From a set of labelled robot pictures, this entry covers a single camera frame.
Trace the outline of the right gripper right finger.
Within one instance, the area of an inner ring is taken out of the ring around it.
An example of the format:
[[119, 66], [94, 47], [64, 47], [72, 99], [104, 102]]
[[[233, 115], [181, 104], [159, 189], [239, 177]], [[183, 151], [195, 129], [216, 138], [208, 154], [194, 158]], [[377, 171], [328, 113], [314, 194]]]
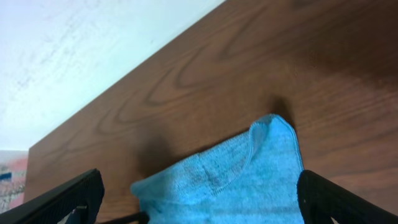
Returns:
[[310, 170], [300, 173], [297, 195], [305, 224], [397, 224], [397, 215]]

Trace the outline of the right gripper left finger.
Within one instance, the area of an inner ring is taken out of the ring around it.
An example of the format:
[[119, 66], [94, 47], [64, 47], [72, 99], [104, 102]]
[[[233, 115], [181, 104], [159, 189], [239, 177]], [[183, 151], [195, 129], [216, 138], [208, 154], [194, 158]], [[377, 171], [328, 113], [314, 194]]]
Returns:
[[94, 223], [103, 197], [101, 173], [98, 169], [91, 169], [2, 213], [1, 223]]

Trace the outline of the blue microfiber cloth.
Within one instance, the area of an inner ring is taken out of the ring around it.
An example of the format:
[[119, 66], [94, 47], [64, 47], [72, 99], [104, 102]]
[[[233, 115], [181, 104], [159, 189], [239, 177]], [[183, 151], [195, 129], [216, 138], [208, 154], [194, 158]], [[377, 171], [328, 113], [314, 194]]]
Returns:
[[302, 223], [296, 133], [270, 114], [248, 131], [131, 185], [151, 223]]

